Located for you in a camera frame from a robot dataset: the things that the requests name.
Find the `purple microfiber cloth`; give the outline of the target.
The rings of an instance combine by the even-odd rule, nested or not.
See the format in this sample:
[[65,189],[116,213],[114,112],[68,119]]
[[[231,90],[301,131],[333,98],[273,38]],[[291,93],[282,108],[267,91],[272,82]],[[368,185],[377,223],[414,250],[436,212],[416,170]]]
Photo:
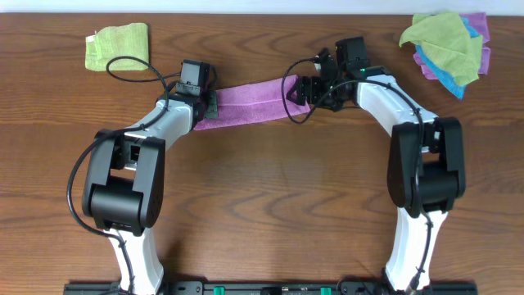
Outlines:
[[464,87],[488,72],[490,33],[484,12],[416,14],[401,41],[415,45],[413,59],[427,79]]
[[281,86],[282,78],[218,90],[218,117],[204,119],[194,130],[249,125],[287,117]]

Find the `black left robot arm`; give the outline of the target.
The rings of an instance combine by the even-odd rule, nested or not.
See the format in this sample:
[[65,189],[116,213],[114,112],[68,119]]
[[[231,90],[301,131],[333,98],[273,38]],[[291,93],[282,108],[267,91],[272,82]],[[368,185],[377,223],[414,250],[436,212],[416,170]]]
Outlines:
[[119,294],[157,294],[164,268],[157,256],[153,226],[163,202],[165,154],[207,116],[218,115],[215,68],[185,60],[177,79],[166,83],[153,109],[123,129],[100,130],[81,154],[88,159],[83,213],[94,220],[88,231],[110,240],[120,268]]

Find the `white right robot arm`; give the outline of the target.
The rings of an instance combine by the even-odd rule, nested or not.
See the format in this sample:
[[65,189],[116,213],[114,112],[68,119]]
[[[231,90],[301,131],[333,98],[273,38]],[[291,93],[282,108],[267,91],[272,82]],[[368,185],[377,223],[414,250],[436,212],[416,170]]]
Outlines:
[[282,104],[313,111],[359,108],[388,133],[386,184],[397,207],[390,258],[375,282],[358,279],[367,294],[436,294],[429,269],[440,227],[465,188],[459,120],[441,118],[416,103],[385,66],[371,64],[364,39],[342,39],[306,60],[318,75],[282,88]]

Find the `folded green microfiber cloth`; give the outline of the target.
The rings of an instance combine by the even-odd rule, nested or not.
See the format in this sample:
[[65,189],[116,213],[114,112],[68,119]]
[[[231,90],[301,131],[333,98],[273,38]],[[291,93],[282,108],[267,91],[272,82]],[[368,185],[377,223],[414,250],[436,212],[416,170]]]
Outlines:
[[109,26],[85,38],[85,68],[105,71],[115,57],[136,57],[149,62],[149,29],[145,23]]

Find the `blue microfiber cloth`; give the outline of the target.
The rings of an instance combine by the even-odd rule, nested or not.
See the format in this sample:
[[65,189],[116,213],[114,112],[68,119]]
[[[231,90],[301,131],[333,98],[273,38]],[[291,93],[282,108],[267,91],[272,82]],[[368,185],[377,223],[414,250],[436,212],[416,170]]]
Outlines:
[[466,86],[459,86],[455,83],[453,76],[436,66],[423,52],[422,47],[415,46],[416,52],[413,55],[415,62],[421,67],[422,73],[427,79],[437,79],[450,91],[456,98],[462,100]]

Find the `green crumpled microfiber cloth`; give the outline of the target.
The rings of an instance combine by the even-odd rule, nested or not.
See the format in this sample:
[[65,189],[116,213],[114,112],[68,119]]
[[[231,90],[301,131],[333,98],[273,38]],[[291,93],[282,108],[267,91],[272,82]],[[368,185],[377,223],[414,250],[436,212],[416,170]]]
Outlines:
[[456,12],[416,14],[400,36],[399,46],[412,43],[440,69],[450,73],[459,86],[478,80],[484,37],[472,37]]

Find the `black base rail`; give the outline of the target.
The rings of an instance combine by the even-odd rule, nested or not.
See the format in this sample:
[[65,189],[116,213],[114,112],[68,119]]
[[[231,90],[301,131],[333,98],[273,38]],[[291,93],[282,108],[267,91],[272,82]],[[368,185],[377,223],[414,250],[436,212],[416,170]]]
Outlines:
[[[118,283],[65,284],[63,294],[124,294]],[[164,295],[364,295],[405,294],[391,291],[378,282],[344,281],[339,284],[211,284],[180,281],[163,284],[157,294]],[[470,283],[438,283],[418,290],[415,294],[477,295],[477,286]]]

